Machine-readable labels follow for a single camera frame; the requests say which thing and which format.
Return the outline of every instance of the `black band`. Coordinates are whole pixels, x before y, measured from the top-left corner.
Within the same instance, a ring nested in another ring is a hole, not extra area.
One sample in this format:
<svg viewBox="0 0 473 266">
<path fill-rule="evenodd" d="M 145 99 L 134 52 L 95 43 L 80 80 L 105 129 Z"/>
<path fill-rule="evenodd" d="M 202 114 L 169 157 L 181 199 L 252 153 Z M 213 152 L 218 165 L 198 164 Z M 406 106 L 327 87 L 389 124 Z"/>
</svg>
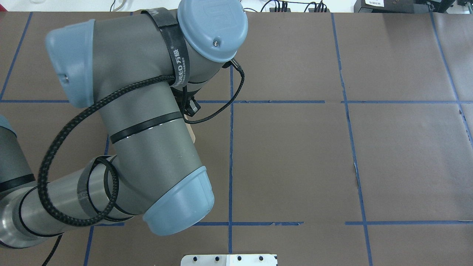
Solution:
<svg viewBox="0 0 473 266">
<path fill-rule="evenodd" d="M 174 112 L 166 115 L 161 115 L 152 119 L 149 119 L 147 121 L 141 122 L 139 124 L 133 125 L 129 128 L 123 129 L 122 131 L 119 131 L 112 136 L 110 136 L 110 141 L 112 144 L 115 144 L 117 141 L 120 141 L 126 137 L 129 137 L 131 135 L 140 133 L 141 131 L 147 130 L 151 127 L 164 124 L 166 122 L 170 122 L 176 119 L 182 118 L 181 112 Z"/>
<path fill-rule="evenodd" d="M 79 200 L 80 207 L 90 217 L 95 217 L 97 215 L 96 208 L 94 204 L 92 203 L 92 199 L 90 198 L 90 192 L 88 189 L 90 174 L 92 174 L 92 171 L 97 165 L 96 163 L 97 158 L 98 157 L 91 160 L 87 164 L 87 166 L 84 168 L 84 170 L 80 174 L 79 180 L 77 181 L 77 198 Z"/>
<path fill-rule="evenodd" d="M 12 248 L 12 249 L 22 249 L 22 248 L 17 248 L 17 247 L 9 246 L 9 245 L 3 243 L 2 241 L 0 241 L 0 246 L 4 246 L 4 247 L 6 247 L 6 248 Z"/>
<path fill-rule="evenodd" d="M 161 31 L 174 67 L 175 82 L 172 87 L 185 86 L 189 81 L 189 53 L 179 22 L 166 8 L 143 10 Z"/>
<path fill-rule="evenodd" d="M 49 237 L 56 237 L 56 236 L 62 235 L 64 232 L 58 233 L 58 234 L 54 234 L 54 235 L 38 234 L 38 233 L 32 231 L 31 229 L 29 229 L 29 228 L 26 226 L 25 222 L 23 221 L 23 218 L 21 217 L 21 206 L 23 205 L 23 202 L 25 201 L 26 196 L 28 196 L 33 190 L 35 190 L 35 189 L 37 189 L 37 188 L 38 188 L 38 187 L 35 186 L 35 187 L 33 187 L 32 189 L 30 189 L 30 190 L 23 196 L 23 198 L 22 198 L 21 201 L 20 201 L 20 206 L 18 207 L 18 216 L 19 216 L 19 218 L 20 218 L 20 223 L 21 223 L 21 225 L 23 225 L 23 227 L 26 229 L 26 231 L 28 231 L 28 232 L 30 232 L 31 234 L 33 234 L 33 235 L 35 235 L 35 236 L 38 236 L 38 237 L 49 238 Z"/>
<path fill-rule="evenodd" d="M 112 162 L 115 160 L 115 158 L 117 158 L 116 155 L 110 160 L 110 163 L 112 163 Z M 105 168 L 105 172 L 104 172 L 104 188 L 105 188 L 105 194 L 107 195 L 107 198 L 110 200 L 110 198 L 112 197 L 112 193 L 110 193 L 110 188 L 108 187 L 108 172 L 109 172 L 109 168 L 108 168 L 106 165 L 105 165 L 105 167 L 106 167 L 106 168 Z M 125 210 L 122 209 L 120 206 L 118 206 L 118 203 L 117 203 L 117 202 L 115 202 L 114 207 L 115 207 L 115 209 L 117 209 L 118 211 L 120 211 L 120 212 L 122 212 L 122 213 L 124 213 L 124 214 L 133 215 L 133 216 L 137 215 L 137 214 L 133 214 L 133 213 L 129 213 L 129 212 L 125 211 Z M 108 219 L 114 219 L 114 218 L 107 216 L 105 219 L 108 220 Z"/>
<path fill-rule="evenodd" d="M 7 180 L 5 182 L 0 183 L 0 193 L 3 191 L 7 191 L 11 188 L 21 186 L 29 182 L 33 182 L 34 180 L 35 180 L 35 176 L 33 174 L 28 174 L 22 177 L 17 177 L 14 179 Z"/>
</svg>

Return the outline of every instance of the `table surface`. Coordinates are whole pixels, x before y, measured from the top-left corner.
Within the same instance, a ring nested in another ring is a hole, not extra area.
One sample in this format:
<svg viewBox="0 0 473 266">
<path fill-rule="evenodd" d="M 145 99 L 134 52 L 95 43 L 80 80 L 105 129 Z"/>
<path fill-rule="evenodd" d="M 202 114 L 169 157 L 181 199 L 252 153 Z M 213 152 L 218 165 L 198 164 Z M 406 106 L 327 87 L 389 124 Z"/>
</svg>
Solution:
<svg viewBox="0 0 473 266">
<path fill-rule="evenodd" d="M 108 11 L 113 0 L 0 0 L 9 11 Z M 180 0 L 126 0 L 120 11 L 135 11 L 139 9 L 151 9 L 157 7 L 157 4 L 167 9 L 176 9 Z M 260 11 L 266 0 L 241 0 L 244 8 L 253 8 Z M 293 1 L 293 2 L 311 2 L 311 1 Z M 332 12 L 353 12 L 353 5 L 356 0 L 324 0 L 324 3 Z M 121 0 L 115 1 L 114 8 L 122 3 Z M 264 12 L 269 12 L 269 8 L 274 3 L 268 4 Z M 303 12 L 306 4 L 289 3 L 288 7 L 292 12 Z M 469 13 L 467 7 L 459 6 L 455 3 L 447 11 L 449 14 Z"/>
<path fill-rule="evenodd" d="M 0 14 L 0 114 L 34 173 L 78 109 L 44 47 L 52 29 L 139 13 Z M 215 194 L 178 234 L 141 217 L 64 234 L 50 265 L 179 265 L 185 254 L 272 253 L 279 265 L 471 265 L 473 16 L 248 13 L 240 96 L 193 126 Z M 196 95 L 203 117 L 239 76 Z M 98 115 L 66 140 L 51 180 L 113 154 Z M 2 250 L 39 265 L 53 239 Z"/>
</svg>

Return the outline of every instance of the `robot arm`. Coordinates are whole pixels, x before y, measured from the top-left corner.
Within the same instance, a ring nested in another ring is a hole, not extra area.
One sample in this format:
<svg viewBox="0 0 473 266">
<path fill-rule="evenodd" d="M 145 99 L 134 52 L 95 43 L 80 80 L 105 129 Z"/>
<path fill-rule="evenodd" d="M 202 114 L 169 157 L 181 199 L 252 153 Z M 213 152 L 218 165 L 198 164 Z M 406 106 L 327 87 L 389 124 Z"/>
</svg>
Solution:
<svg viewBox="0 0 473 266">
<path fill-rule="evenodd" d="M 181 106 L 191 116 L 198 111 L 193 96 L 235 56 L 246 33 L 246 15 L 236 0 L 182 0 L 177 10 L 52 31 L 46 47 L 76 107 L 96 104 L 129 84 L 175 76 L 171 84 L 133 90 L 99 110 L 117 154 L 47 184 L 54 207 L 90 219 L 111 202 L 115 188 L 113 209 L 100 223 L 144 214 L 158 235 L 182 231 L 208 214 L 214 196 Z M 44 208 L 15 134 L 1 117 L 0 143 L 0 244 L 26 248 L 74 229 Z M 112 172 L 118 174 L 115 185 Z"/>
</svg>

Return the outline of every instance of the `black device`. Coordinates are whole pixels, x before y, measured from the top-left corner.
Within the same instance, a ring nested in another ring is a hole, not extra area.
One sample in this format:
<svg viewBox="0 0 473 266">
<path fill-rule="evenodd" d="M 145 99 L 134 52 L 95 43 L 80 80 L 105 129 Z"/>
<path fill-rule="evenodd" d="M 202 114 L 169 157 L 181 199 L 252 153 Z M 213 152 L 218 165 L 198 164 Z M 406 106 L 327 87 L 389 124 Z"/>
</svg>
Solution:
<svg viewBox="0 0 473 266">
<path fill-rule="evenodd" d="M 426 0 L 357 0 L 353 6 L 353 12 L 419 14 L 428 13 L 429 5 Z"/>
</svg>

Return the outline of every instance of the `black connector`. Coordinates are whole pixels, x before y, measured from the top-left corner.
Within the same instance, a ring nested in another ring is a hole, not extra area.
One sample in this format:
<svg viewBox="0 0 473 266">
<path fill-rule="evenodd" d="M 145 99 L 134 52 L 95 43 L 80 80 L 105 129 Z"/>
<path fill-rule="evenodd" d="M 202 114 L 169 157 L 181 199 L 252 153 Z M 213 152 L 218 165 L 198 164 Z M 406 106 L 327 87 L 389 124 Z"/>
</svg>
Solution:
<svg viewBox="0 0 473 266">
<path fill-rule="evenodd" d="M 285 9 L 285 11 L 278 11 L 277 8 L 269 8 L 269 11 L 270 12 L 291 12 L 291 9 L 287 8 L 287 9 Z"/>
</svg>

